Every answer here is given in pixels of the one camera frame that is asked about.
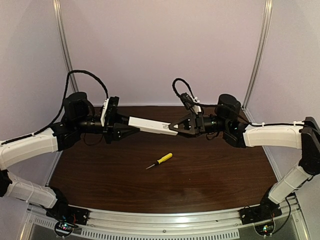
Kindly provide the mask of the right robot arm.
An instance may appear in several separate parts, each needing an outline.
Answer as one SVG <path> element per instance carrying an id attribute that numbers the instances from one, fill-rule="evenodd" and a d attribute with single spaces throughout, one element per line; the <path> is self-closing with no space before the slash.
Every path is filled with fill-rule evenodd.
<path id="1" fill-rule="evenodd" d="M 292 123 L 251 123 L 240 116 L 240 102 L 230 94 L 222 94 L 214 106 L 214 114 L 204 115 L 204 105 L 189 94 L 178 95 L 191 113 L 169 125 L 184 137 L 207 135 L 222 138 L 235 148 L 271 147 L 301 151 L 301 159 L 262 197 L 259 207 L 270 214 L 291 193 L 320 173 L 320 129 L 312 117 Z"/>

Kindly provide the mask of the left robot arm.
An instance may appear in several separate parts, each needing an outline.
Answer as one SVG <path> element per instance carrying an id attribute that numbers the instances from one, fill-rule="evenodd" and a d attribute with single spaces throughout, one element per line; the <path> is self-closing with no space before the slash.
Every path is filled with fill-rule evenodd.
<path id="1" fill-rule="evenodd" d="M 62 102 L 62 120 L 52 123 L 40 133 L 31 133 L 0 144 L 0 195 L 44 207 L 52 215 L 66 217 L 69 202 L 55 187 L 19 178 L 8 168 L 24 160 L 71 148 L 84 134 L 101 135 L 107 143 L 139 132 L 130 126 L 130 118 L 118 114 L 118 97 L 104 101 L 100 114 L 95 113 L 85 92 L 69 95 Z"/>

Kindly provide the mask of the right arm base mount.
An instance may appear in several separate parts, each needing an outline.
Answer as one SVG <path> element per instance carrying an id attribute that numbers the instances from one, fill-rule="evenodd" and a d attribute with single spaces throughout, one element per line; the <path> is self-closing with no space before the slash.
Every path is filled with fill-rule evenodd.
<path id="1" fill-rule="evenodd" d="M 279 205 L 259 204 L 256 206 L 245 206 L 239 211 L 243 225 L 271 220 L 282 215 Z"/>

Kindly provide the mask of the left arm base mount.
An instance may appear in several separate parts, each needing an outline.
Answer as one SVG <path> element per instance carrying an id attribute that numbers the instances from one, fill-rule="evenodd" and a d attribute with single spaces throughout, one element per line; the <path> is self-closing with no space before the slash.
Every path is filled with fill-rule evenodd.
<path id="1" fill-rule="evenodd" d="M 53 208 L 46 208 L 46 216 L 57 221 L 67 222 L 75 225 L 86 225 L 90 211 L 86 208 L 74 207 L 66 204 L 55 205 Z"/>

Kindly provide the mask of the white remote control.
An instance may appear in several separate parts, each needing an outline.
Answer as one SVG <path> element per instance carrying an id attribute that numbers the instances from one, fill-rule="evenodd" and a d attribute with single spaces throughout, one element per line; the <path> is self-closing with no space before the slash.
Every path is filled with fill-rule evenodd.
<path id="1" fill-rule="evenodd" d="M 130 116 L 128 118 L 128 125 L 130 127 L 138 128 L 141 132 L 146 133 L 162 134 L 168 136 L 176 136 L 178 134 L 177 131 L 169 129 L 170 123 L 168 122 Z"/>

